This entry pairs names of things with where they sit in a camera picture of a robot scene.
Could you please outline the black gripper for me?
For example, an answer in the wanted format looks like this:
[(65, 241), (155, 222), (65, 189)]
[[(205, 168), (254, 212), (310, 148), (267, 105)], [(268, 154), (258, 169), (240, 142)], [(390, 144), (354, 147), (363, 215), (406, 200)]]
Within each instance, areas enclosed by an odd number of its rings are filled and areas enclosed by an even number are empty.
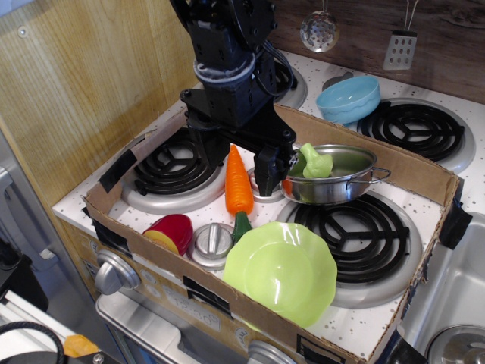
[(230, 143), (255, 156), (255, 182), (261, 196), (270, 196), (286, 178), (294, 156), (296, 133), (276, 113), (274, 97), (255, 84), (185, 89), (189, 133), (210, 168), (223, 164)]

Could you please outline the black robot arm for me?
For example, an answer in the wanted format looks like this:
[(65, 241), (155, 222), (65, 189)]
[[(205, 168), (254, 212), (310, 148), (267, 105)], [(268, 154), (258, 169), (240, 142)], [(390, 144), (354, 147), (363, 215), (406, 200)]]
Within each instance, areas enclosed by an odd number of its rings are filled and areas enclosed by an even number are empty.
[(286, 178), (296, 133), (276, 113), (276, 60), (268, 41), (277, 27), (271, 1), (173, 1), (195, 53), (201, 89), (187, 89), (187, 127), (205, 163), (217, 167), (235, 144), (253, 152), (255, 182), (269, 196)]

